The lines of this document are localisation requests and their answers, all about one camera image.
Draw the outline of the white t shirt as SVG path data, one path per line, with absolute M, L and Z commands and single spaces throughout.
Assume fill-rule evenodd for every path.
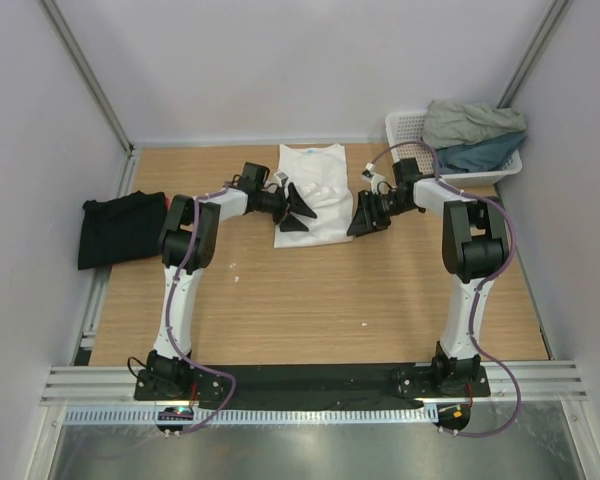
M 347 229 L 352 221 L 353 195 L 348 185 L 343 145 L 304 149 L 281 145 L 278 170 L 287 175 L 317 217 L 303 220 L 308 227 L 306 232 L 277 230 L 276 249 L 316 247 L 351 240 Z

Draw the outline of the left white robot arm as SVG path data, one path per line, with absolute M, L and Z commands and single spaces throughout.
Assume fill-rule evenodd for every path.
M 134 398 L 185 400 L 202 388 L 214 399 L 227 398 L 223 387 L 235 378 L 192 359 L 191 328 L 197 292 L 216 250 L 220 224 L 251 212 L 271 216 L 283 233 L 307 232 L 305 219 L 317 213 L 286 174 L 269 179 L 264 165 L 245 163 L 220 190 L 190 197 L 175 196 L 158 238 L 165 276 L 160 326 L 152 350 L 135 374 Z

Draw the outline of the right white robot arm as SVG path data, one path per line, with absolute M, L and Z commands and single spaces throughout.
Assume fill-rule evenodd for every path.
M 431 363 L 394 369 L 395 394 L 405 399 L 467 395 L 483 381 L 479 331 L 494 274 L 511 253 L 505 218 L 495 200 L 422 175 L 413 158 L 394 163 L 392 171 L 393 186 L 372 163 L 366 165 L 362 176 L 370 188 L 358 193 L 347 235 L 386 230 L 392 217 L 409 211 L 434 213 L 442 220 L 441 256 L 452 280 L 445 329 Z

